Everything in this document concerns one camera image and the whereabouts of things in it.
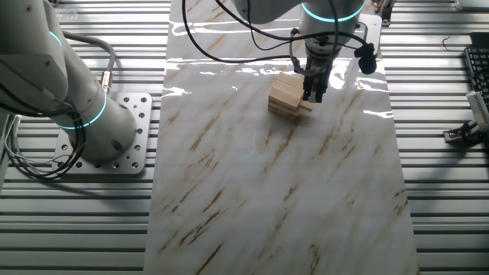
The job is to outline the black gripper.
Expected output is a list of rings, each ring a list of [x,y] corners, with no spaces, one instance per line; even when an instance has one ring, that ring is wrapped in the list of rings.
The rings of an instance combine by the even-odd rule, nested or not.
[[[303,101],[322,103],[323,96],[328,87],[330,72],[306,71],[303,79]]]

